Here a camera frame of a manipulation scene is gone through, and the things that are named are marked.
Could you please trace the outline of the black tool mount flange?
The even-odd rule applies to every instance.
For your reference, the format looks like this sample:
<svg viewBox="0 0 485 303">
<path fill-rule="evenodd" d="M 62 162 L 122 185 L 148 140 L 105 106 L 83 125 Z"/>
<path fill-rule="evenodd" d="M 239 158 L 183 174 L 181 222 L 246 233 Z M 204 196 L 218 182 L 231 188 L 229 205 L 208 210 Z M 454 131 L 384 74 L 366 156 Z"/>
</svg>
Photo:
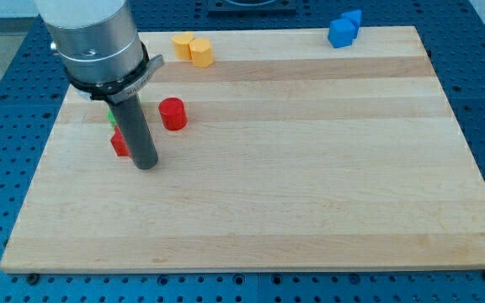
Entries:
<svg viewBox="0 0 485 303">
<path fill-rule="evenodd" d="M 65 67 L 64 71 L 70 84 L 89 100 L 100 100 L 118 104 L 128 98 L 135 97 L 152 79 L 153 74 L 164 66 L 164 57 L 157 54 L 150 58 L 147 48 L 141 44 L 143 57 L 138 66 L 129 74 L 112 82 L 82 82 L 74 77 Z"/>
</svg>

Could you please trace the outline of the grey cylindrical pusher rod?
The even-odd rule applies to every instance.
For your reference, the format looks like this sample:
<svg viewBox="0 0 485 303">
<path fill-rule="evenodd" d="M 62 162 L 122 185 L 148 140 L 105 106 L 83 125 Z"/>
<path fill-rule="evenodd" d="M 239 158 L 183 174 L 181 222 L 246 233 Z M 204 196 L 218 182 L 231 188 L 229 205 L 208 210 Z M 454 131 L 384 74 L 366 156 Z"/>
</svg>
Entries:
<svg viewBox="0 0 485 303">
<path fill-rule="evenodd" d="M 121 102 L 108 102 L 135 166 L 147 170 L 158 163 L 157 149 L 153 143 L 140 100 L 135 95 Z"/>
</svg>

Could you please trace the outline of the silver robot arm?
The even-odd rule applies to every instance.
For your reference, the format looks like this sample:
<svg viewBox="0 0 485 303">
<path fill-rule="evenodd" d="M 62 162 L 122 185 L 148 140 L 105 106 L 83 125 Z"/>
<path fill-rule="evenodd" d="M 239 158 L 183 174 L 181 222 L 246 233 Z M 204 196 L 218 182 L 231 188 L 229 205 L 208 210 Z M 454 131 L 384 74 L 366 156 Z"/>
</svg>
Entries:
<svg viewBox="0 0 485 303">
<path fill-rule="evenodd" d="M 158 154 L 139 91 L 164 65 L 150 57 L 127 0 L 35 0 L 71 85 L 103 101 L 115 118 L 135 166 L 154 167 Z"/>
</svg>

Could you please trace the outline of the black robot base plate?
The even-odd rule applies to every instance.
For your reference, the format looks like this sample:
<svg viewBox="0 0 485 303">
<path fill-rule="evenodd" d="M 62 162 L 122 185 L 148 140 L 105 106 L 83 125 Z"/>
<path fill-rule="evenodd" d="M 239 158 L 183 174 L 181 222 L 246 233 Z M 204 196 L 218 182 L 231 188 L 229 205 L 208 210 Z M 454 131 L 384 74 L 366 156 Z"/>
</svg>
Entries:
<svg viewBox="0 0 485 303">
<path fill-rule="evenodd" d="M 207 13 L 295 13 L 297 0 L 206 0 Z"/>
</svg>

